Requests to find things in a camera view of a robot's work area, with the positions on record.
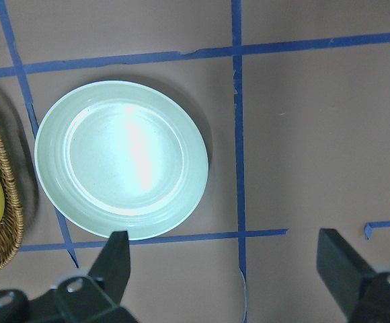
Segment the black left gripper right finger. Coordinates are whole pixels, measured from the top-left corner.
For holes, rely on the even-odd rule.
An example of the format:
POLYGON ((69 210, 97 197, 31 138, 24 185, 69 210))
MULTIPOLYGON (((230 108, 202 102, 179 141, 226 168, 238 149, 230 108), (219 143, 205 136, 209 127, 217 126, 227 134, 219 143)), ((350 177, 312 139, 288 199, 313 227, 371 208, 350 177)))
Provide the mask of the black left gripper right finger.
POLYGON ((319 230, 316 268, 348 322, 390 322, 390 271, 376 271, 336 229, 319 230))

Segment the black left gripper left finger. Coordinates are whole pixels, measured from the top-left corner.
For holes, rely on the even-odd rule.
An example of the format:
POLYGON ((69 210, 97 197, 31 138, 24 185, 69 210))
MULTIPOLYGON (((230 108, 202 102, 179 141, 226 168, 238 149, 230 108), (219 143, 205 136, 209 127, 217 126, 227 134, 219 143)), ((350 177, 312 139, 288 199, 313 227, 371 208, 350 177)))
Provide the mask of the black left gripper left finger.
POLYGON ((127 231, 113 232, 88 273, 59 284, 56 293, 66 304, 104 308, 120 304, 130 278, 130 248, 127 231))

